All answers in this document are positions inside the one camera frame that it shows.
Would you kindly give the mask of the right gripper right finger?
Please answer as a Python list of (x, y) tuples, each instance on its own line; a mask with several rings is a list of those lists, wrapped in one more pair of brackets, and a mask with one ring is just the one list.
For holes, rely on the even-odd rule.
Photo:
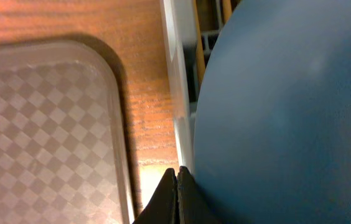
[(185, 166), (177, 175), (179, 221), (181, 224), (220, 224), (199, 192), (194, 177)]

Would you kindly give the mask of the dark blue plate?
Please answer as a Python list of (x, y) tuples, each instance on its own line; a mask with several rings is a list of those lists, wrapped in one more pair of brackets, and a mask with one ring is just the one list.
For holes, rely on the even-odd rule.
[(351, 0), (236, 7), (200, 89), (194, 166), (223, 223), (351, 223)]

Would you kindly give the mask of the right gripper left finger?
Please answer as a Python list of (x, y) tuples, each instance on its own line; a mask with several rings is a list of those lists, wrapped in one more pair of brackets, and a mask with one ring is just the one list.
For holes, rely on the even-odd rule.
[(177, 179), (173, 168), (166, 169), (149, 203), (133, 224), (178, 223)]

